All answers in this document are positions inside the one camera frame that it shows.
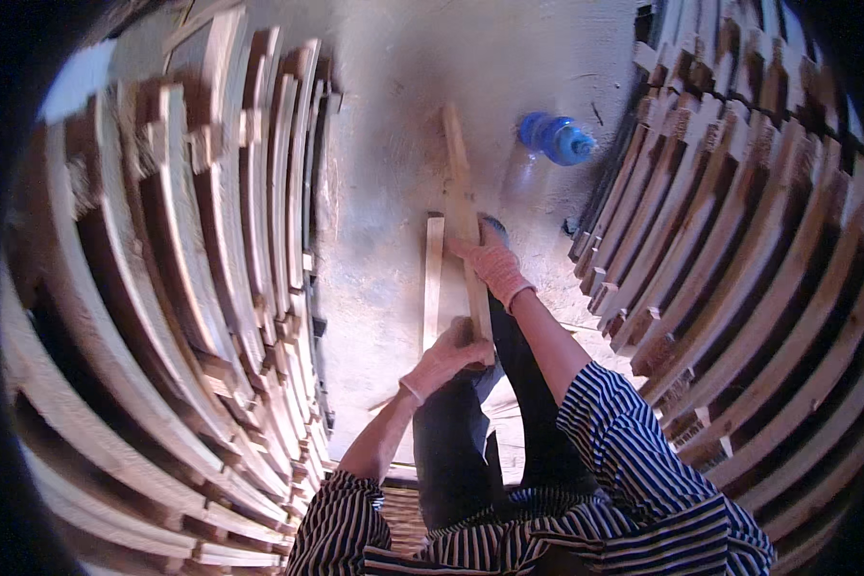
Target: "blue plastic bottle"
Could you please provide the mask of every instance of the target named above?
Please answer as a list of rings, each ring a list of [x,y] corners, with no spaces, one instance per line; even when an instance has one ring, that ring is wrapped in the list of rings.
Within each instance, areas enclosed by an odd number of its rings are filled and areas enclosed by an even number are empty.
[[[586,124],[569,116],[552,116],[536,111],[528,114],[518,127],[518,140],[532,152],[543,152],[560,166],[572,166],[587,160],[595,138]]]

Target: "leg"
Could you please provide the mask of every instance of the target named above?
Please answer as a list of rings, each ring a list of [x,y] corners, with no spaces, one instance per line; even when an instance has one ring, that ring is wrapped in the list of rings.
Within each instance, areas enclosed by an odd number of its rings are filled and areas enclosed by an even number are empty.
[[[556,427],[558,408],[541,375],[518,323],[490,294],[490,322],[496,354],[518,398],[525,434],[522,488],[545,485],[594,484],[579,454]]]
[[[489,420],[475,385],[492,388],[492,371],[461,371],[413,416],[413,455],[426,528],[457,524],[490,505],[484,462]]]

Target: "pink work glove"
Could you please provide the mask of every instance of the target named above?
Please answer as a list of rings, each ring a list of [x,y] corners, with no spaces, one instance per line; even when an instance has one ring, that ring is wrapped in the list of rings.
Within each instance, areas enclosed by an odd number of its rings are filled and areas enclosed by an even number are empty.
[[[492,342],[470,342],[472,338],[471,319],[466,316],[455,318],[432,348],[426,350],[413,371],[400,379],[400,384],[419,399],[420,405],[424,404],[426,398],[432,396],[462,368],[468,364],[483,362],[493,349]]]
[[[518,258],[506,247],[502,236],[493,225],[484,219],[480,220],[482,246],[456,238],[445,239],[445,246],[456,256],[461,256],[471,263],[493,296],[506,307],[506,312],[512,314],[512,299],[526,288],[534,288],[534,284],[525,279],[518,270]]]

